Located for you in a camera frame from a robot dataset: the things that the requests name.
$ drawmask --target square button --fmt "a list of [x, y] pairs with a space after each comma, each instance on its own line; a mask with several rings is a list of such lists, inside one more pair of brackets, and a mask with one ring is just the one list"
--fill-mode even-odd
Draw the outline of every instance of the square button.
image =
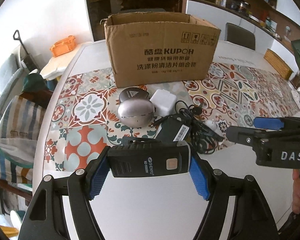
[[175, 170], [176, 168], [178, 168], [178, 159], [167, 159], [167, 170]]

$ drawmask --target person's arm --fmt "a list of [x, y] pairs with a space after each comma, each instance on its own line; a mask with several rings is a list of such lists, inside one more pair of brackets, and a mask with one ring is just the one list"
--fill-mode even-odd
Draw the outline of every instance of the person's arm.
[[293, 170], [292, 179], [293, 179], [292, 211], [295, 214], [299, 214], [300, 213], [300, 171], [299, 170]]

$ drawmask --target open cardboard box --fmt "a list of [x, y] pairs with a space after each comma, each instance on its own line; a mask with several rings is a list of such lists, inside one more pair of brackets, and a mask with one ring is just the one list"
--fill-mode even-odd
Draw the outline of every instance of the open cardboard box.
[[117, 87], [206, 77], [220, 29], [173, 12], [115, 14], [105, 22]]

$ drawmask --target barcode sticker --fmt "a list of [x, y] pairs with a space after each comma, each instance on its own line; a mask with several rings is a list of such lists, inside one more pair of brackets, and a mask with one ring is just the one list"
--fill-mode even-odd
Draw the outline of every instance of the barcode sticker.
[[182, 141], [185, 138], [188, 130], [189, 127], [183, 124], [173, 141]]

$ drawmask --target orange plastic container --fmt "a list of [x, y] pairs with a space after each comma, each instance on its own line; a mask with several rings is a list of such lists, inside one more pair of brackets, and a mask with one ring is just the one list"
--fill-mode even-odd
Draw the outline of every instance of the orange plastic container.
[[75, 37], [70, 35], [61, 41], [57, 41], [55, 44], [53, 44], [50, 50], [54, 57], [58, 57], [62, 54], [73, 51], [76, 46], [77, 43], [75, 42]]

